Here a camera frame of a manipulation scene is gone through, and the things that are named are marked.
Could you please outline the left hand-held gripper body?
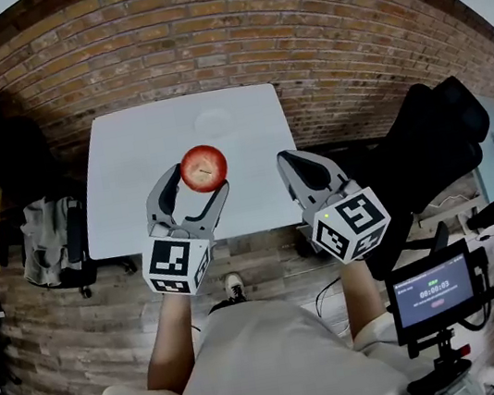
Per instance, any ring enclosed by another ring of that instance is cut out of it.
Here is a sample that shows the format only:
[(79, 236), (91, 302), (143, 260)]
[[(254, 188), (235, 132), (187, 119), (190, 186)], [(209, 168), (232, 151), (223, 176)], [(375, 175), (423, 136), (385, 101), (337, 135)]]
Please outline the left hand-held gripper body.
[(142, 276), (153, 292), (197, 295), (212, 261), (214, 231), (206, 218), (181, 225), (154, 222), (142, 252)]

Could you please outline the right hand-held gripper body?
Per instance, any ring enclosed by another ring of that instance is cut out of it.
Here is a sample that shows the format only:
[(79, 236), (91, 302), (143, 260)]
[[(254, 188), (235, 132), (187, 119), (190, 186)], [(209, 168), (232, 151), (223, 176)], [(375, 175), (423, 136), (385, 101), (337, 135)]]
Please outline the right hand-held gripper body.
[(364, 260), (383, 240), (391, 216), (369, 187), (348, 180), (335, 191), (309, 191), (299, 198), (305, 240), (347, 265)]

